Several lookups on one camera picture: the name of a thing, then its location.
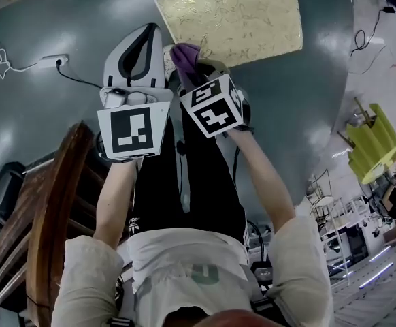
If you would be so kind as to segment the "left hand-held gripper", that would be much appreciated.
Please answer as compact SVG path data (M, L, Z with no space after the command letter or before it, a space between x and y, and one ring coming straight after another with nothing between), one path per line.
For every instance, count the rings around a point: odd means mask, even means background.
M161 31L149 23L132 31L108 55L97 112L97 150L106 161L157 156L173 92L165 88Z

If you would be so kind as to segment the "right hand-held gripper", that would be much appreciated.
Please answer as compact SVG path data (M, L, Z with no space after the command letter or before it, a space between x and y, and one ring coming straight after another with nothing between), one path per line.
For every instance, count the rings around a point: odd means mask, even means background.
M246 125L246 98L220 61L198 61L205 84L180 95L180 101L206 138Z

